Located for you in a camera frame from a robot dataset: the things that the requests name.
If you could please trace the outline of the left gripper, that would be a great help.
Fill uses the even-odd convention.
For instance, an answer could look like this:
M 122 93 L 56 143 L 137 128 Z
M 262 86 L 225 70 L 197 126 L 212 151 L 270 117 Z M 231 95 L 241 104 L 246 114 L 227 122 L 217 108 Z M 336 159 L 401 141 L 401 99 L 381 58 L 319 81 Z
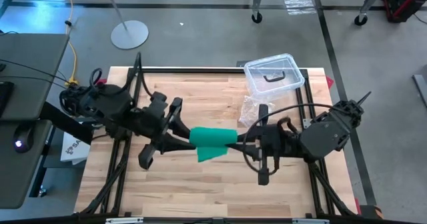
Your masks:
M 181 120 L 183 99 L 175 97 L 169 105 L 169 112 L 165 115 L 166 102 L 153 97 L 149 107 L 143 111 L 142 128 L 138 135 L 147 137 L 150 142 L 145 145 L 138 155 L 139 166 L 148 170 L 153 163 L 153 155 L 159 151 L 161 155 L 172 151 L 191 151 L 196 147 L 187 141 L 174 137 L 189 139 L 190 129 Z

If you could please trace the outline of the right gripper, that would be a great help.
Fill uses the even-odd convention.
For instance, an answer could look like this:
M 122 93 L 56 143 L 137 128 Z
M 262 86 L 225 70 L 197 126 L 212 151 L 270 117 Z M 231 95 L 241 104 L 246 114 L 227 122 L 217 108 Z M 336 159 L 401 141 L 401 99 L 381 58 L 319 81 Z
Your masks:
M 238 142 L 255 142 L 259 138 L 260 148 L 255 145 L 243 145 L 239 143 L 226 144 L 226 147 L 240 151 L 244 154 L 259 154 L 261 157 L 260 170 L 258 173 L 258 184 L 267 185 L 270 182 L 270 170 L 268 168 L 268 157 L 271 153 L 271 143 L 268 137 L 268 118 L 261 120 L 260 126 L 248 129 L 246 133 L 238 135 Z

